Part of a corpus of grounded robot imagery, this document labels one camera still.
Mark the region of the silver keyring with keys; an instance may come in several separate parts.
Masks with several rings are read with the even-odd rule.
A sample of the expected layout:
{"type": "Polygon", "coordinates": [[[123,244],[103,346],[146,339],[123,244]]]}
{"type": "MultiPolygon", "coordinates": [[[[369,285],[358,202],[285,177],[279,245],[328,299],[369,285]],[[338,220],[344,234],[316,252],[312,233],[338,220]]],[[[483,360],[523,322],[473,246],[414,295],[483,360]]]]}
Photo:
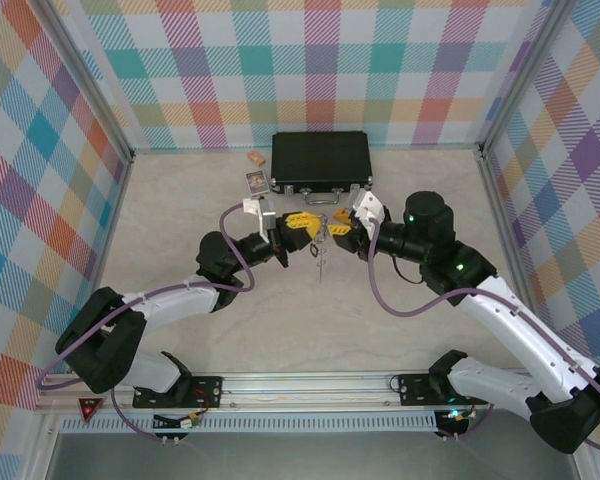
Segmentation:
{"type": "Polygon", "coordinates": [[[312,243],[315,243],[322,250],[322,253],[321,253],[321,255],[318,258],[314,258],[313,257],[316,260],[316,266],[318,268],[319,282],[322,282],[322,279],[323,279],[323,269],[324,269],[324,266],[326,265],[326,259],[325,259],[326,248],[324,246],[324,243],[325,243],[325,241],[327,240],[327,237],[328,237],[328,219],[327,219],[327,216],[325,214],[320,214],[319,215],[319,221],[321,222],[321,231],[316,236],[316,238],[313,239],[312,243]]]}

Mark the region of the red warning triangle sticker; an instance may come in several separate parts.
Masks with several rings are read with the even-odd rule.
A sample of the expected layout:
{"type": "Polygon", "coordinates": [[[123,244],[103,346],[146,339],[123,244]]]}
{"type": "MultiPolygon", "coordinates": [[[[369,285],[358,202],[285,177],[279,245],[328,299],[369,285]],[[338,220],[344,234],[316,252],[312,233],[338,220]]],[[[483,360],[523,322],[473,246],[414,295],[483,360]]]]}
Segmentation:
{"type": "Polygon", "coordinates": [[[89,423],[103,403],[103,397],[79,398],[78,406],[83,422],[89,423]]]}

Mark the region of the grey metal panel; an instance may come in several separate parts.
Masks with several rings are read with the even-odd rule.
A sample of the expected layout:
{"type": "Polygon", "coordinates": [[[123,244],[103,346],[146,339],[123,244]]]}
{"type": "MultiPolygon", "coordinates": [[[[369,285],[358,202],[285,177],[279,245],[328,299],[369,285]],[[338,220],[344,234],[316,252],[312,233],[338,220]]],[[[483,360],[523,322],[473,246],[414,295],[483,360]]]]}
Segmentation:
{"type": "Polygon", "coordinates": [[[46,480],[580,480],[567,456],[516,436],[203,434],[160,446],[138,435],[63,434],[46,480]]]}

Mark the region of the small colourful card box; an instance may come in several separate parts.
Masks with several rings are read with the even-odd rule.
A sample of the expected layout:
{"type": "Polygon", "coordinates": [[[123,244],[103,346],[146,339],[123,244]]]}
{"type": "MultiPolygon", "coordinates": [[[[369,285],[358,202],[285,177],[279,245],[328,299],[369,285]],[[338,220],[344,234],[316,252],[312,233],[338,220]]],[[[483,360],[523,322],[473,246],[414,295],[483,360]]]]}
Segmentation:
{"type": "Polygon", "coordinates": [[[270,192],[268,179],[262,170],[246,173],[245,179],[251,197],[260,197],[270,192]]]}

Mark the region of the aluminium frame post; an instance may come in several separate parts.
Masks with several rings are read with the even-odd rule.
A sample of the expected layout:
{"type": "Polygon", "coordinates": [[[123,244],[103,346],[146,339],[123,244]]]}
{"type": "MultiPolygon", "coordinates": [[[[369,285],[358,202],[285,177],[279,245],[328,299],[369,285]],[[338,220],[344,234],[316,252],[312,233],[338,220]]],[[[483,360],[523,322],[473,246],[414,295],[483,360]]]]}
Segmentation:
{"type": "Polygon", "coordinates": [[[127,164],[134,162],[134,150],[100,91],[80,50],[71,38],[51,0],[26,0],[45,32],[51,38],[76,85],[101,122],[104,132],[127,164]]]}
{"type": "Polygon", "coordinates": [[[507,94],[501,101],[500,108],[486,130],[484,139],[478,143],[479,151],[483,157],[486,157],[487,153],[493,149],[499,138],[504,134],[514,111],[522,101],[527,88],[535,79],[556,37],[577,2],[578,0],[554,0],[552,3],[544,22],[540,25],[538,33],[522,58],[519,70],[507,94]]]}

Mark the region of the aluminium side rail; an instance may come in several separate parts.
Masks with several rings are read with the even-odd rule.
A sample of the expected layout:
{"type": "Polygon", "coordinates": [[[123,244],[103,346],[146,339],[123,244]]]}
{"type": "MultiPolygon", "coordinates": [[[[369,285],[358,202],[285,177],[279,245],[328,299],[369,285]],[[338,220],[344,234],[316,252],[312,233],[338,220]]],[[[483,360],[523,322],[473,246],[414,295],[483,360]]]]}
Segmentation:
{"type": "MultiPolygon", "coordinates": [[[[95,285],[99,287],[104,275],[106,261],[113,242],[115,228],[120,216],[121,208],[124,202],[125,194],[132,175],[135,158],[125,165],[121,180],[121,187],[118,198],[115,203],[115,208],[111,216],[111,226],[105,237],[104,252],[102,259],[97,263],[95,270],[95,285]]],[[[60,434],[60,426],[64,413],[59,411],[56,406],[51,406],[49,412],[40,412],[40,428],[35,447],[31,451],[26,471],[20,474],[19,480],[45,480],[51,459],[56,447],[57,438],[60,434]]]]}
{"type": "MultiPolygon", "coordinates": [[[[498,190],[497,181],[489,164],[487,155],[480,149],[474,151],[477,169],[492,211],[499,240],[504,252],[507,269],[512,282],[512,289],[518,297],[535,311],[537,302],[532,289],[527,283],[520,254],[517,250],[516,236],[508,222],[503,198],[498,190]]],[[[600,473],[591,450],[584,445],[573,456],[576,469],[581,480],[600,480],[600,473]]]]}

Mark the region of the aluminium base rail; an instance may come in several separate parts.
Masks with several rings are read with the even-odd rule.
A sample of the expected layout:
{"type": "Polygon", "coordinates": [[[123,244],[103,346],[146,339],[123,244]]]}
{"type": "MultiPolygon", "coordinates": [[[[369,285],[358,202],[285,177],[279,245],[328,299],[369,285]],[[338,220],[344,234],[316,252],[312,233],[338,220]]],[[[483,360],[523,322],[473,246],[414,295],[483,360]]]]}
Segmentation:
{"type": "MultiPolygon", "coordinates": [[[[199,376],[223,378],[220,405],[206,408],[221,411],[358,411],[389,409],[469,408],[468,406],[402,406],[391,381],[397,374],[384,371],[309,373],[215,373],[199,376]]],[[[124,387],[132,406],[135,389],[124,387]]],[[[155,411],[197,411],[169,408],[155,411]]]]}

